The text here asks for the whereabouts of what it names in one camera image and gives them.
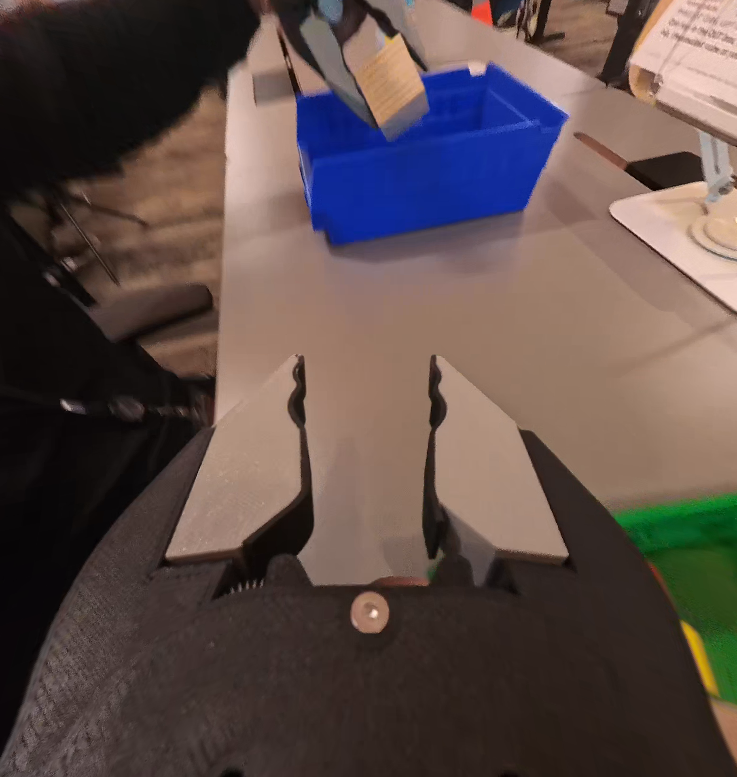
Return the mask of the instruction sheet on stand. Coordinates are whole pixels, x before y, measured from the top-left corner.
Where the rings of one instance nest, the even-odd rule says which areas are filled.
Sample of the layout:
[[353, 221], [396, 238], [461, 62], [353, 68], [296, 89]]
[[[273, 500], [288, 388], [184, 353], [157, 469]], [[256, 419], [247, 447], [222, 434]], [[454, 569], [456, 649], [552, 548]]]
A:
[[[635, 47], [669, 4], [658, 2]], [[730, 161], [737, 109], [661, 86], [658, 76], [630, 63], [628, 82], [638, 100], [694, 127], [703, 180], [616, 200], [610, 214], [737, 316], [737, 188]]]

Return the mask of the blue plastic bin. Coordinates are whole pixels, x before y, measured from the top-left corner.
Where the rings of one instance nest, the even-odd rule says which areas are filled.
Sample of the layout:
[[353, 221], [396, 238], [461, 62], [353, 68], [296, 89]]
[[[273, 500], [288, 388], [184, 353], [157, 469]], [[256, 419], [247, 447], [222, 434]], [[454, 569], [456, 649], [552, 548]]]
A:
[[569, 114], [500, 66], [422, 78], [429, 112], [385, 139], [331, 92], [296, 101], [314, 231], [333, 246], [519, 212]]

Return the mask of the printed instruction sheet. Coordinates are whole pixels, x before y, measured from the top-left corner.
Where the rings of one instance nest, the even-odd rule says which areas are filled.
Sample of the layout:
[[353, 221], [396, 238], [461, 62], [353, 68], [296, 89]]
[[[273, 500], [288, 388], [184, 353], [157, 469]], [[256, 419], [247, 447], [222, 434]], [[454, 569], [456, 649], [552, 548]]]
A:
[[670, 2], [629, 63], [661, 86], [737, 109], [737, 1]]

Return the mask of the large natural wooden cube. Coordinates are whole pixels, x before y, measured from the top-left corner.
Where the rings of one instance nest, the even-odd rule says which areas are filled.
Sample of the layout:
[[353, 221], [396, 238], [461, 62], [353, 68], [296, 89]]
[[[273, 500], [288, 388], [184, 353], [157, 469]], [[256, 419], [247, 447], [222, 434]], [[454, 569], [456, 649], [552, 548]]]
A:
[[386, 141], [396, 141], [430, 111], [420, 72], [401, 34], [388, 39], [354, 77]]

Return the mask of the yellow wooden cube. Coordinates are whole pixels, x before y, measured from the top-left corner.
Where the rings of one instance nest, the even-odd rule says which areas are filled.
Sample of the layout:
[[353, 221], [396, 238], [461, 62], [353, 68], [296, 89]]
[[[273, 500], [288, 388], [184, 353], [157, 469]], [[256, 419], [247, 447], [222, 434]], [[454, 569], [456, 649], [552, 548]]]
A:
[[716, 682], [716, 676], [706, 653], [702, 636], [686, 621], [681, 620], [680, 625], [705, 691], [709, 696], [719, 698], [720, 691]]

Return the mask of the green plastic bin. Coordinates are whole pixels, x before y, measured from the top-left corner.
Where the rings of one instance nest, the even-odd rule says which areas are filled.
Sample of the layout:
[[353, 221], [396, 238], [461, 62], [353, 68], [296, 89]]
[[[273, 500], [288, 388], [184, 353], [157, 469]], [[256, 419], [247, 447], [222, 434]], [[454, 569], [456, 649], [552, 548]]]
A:
[[702, 636], [720, 699], [737, 705], [737, 493], [655, 504], [615, 519]]

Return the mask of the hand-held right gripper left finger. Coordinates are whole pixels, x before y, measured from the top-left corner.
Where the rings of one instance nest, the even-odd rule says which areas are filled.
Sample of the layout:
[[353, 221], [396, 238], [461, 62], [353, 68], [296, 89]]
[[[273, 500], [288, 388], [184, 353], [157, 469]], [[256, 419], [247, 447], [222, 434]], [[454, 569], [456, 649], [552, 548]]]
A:
[[169, 564], [267, 565], [313, 534], [305, 360], [290, 356], [216, 424], [169, 541]]

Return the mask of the black chair seat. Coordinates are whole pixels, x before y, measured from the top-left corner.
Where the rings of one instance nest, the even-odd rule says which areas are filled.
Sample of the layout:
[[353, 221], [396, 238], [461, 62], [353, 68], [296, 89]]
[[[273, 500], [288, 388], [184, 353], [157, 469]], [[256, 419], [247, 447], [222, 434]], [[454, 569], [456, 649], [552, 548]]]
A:
[[206, 285], [174, 284], [127, 292], [86, 311], [103, 335], [121, 343], [206, 314], [213, 307]]

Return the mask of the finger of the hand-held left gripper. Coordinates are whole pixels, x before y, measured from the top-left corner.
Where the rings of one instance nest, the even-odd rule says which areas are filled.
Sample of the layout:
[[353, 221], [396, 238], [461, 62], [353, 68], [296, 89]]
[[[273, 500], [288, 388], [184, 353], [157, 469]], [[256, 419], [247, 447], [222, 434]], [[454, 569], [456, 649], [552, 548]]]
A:
[[299, 37], [302, 44], [299, 56], [356, 117], [370, 128], [378, 129], [329, 20], [320, 13], [307, 13], [299, 25]]
[[375, 1], [375, 22], [387, 38], [400, 35], [413, 62], [423, 72], [428, 71], [421, 36], [406, 1]]

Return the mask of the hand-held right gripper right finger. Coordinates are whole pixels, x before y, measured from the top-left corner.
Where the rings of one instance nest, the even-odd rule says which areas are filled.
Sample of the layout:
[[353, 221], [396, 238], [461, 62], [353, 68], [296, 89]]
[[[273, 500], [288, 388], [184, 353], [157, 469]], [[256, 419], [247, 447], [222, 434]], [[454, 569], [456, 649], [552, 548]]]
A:
[[498, 560], [564, 565], [569, 551], [517, 423], [439, 355], [428, 397], [428, 558], [464, 558], [475, 584], [488, 582]]

